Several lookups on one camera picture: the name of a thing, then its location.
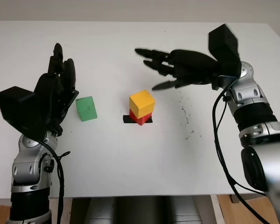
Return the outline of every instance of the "black cable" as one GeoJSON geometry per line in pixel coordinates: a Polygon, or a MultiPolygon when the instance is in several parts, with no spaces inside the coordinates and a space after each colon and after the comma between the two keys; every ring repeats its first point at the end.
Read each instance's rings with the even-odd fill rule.
{"type": "Polygon", "coordinates": [[[241,203],[243,203],[243,205],[262,223],[264,224],[269,224],[262,216],[260,216],[250,205],[248,205],[248,203],[241,197],[241,195],[238,193],[237,189],[235,188],[235,184],[237,184],[237,182],[232,178],[232,176],[230,176],[229,171],[227,169],[223,154],[222,154],[222,150],[220,147],[220,143],[219,143],[219,137],[218,137],[218,128],[217,128],[217,123],[216,123],[216,108],[217,105],[220,101],[220,99],[224,96],[224,94],[228,91],[228,89],[230,89],[232,87],[233,84],[235,84],[238,80],[240,79],[240,77],[238,77],[236,80],[234,80],[233,82],[231,82],[227,87],[225,87],[223,89],[223,91],[219,94],[219,96],[217,97],[214,106],[213,106],[213,110],[212,110],[212,119],[213,119],[213,129],[214,129],[214,136],[215,136],[215,146],[216,146],[216,151],[217,151],[217,155],[218,158],[220,160],[220,163],[222,165],[223,171],[226,175],[226,178],[228,180],[228,183],[231,186],[231,189],[233,190],[234,194],[238,197],[238,199],[240,200],[241,203]]]}
{"type": "Polygon", "coordinates": [[[42,142],[41,140],[38,142],[42,146],[46,147],[47,150],[49,150],[49,152],[53,155],[54,159],[57,162],[57,174],[58,174],[59,183],[60,183],[59,198],[58,198],[57,224],[60,224],[61,216],[62,216],[62,212],[63,212],[63,196],[64,196],[64,175],[63,175],[63,168],[62,168],[60,159],[62,156],[64,156],[64,154],[68,155],[69,153],[66,152],[63,155],[61,155],[61,157],[59,158],[58,155],[55,153],[55,151],[48,144],[42,142]]]}
{"type": "Polygon", "coordinates": [[[218,125],[217,125],[217,129],[219,128],[220,123],[221,123],[221,121],[222,121],[222,119],[223,119],[223,116],[224,116],[225,111],[226,111],[226,107],[227,107],[227,100],[225,101],[225,106],[224,106],[224,109],[223,109],[223,112],[222,112],[221,118],[220,118],[220,120],[219,120],[219,123],[218,123],[218,125]]]}
{"type": "MultiPolygon", "coordinates": [[[[224,117],[224,114],[225,114],[225,111],[226,111],[226,108],[227,108],[227,99],[226,99],[226,96],[225,96],[225,95],[223,95],[223,100],[225,101],[225,106],[224,106],[224,109],[223,109],[221,118],[220,118],[220,120],[219,120],[219,123],[218,123],[218,125],[217,125],[217,130],[218,130],[220,124],[221,124],[221,121],[222,121],[222,119],[223,119],[223,117],[224,117]]],[[[218,155],[218,158],[219,158],[220,163],[221,163],[221,157],[220,157],[218,151],[217,151],[217,155],[218,155]]],[[[239,184],[237,181],[235,181],[235,183],[236,183],[238,186],[240,186],[241,188],[243,188],[243,189],[246,189],[246,190],[248,190],[248,191],[254,192],[254,193],[256,193],[256,194],[260,194],[260,195],[266,196],[266,195],[265,195],[264,193],[262,193],[262,192],[259,192],[259,191],[256,191],[256,190],[253,190],[253,189],[250,189],[250,188],[246,188],[245,186],[239,184]]]]}

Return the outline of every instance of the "white table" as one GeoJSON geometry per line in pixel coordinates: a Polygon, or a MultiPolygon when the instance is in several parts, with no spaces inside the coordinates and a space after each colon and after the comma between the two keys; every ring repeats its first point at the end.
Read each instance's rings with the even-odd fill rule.
{"type": "MultiPolygon", "coordinates": [[[[228,194],[215,151],[211,109],[219,94],[210,85],[151,92],[167,80],[147,68],[134,48],[191,49],[209,54],[208,33],[220,23],[0,22],[0,91],[33,90],[59,42],[76,66],[78,98],[93,96],[98,118],[81,122],[75,103],[62,123],[57,154],[65,197],[228,194]],[[155,98],[153,123],[124,124],[131,94],[147,89],[155,98]]],[[[241,59],[280,120],[280,38],[266,24],[229,24],[241,59]]],[[[0,113],[0,198],[10,197],[11,167],[20,137],[0,113]]],[[[220,143],[230,173],[245,181],[237,125],[229,110],[220,143]]],[[[53,174],[51,196],[58,196],[53,174]]]]}

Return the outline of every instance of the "red block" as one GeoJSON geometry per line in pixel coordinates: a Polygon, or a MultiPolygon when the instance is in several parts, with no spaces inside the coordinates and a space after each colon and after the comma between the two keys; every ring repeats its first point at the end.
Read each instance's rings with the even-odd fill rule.
{"type": "Polygon", "coordinates": [[[148,115],[138,119],[130,109],[130,118],[133,119],[138,125],[143,125],[151,117],[151,115],[152,113],[149,113],[148,115]]]}

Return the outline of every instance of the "green cube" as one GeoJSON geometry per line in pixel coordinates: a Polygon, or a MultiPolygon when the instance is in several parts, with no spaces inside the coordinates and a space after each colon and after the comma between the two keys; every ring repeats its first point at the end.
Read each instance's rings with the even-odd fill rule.
{"type": "Polygon", "coordinates": [[[92,97],[76,99],[76,106],[81,121],[98,118],[92,97]]]}

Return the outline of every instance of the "white wall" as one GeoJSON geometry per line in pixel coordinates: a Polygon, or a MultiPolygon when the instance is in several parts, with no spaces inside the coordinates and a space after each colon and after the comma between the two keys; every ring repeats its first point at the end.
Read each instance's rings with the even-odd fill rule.
{"type": "Polygon", "coordinates": [[[259,22],[280,36],[280,0],[0,0],[0,20],[259,22]]]}

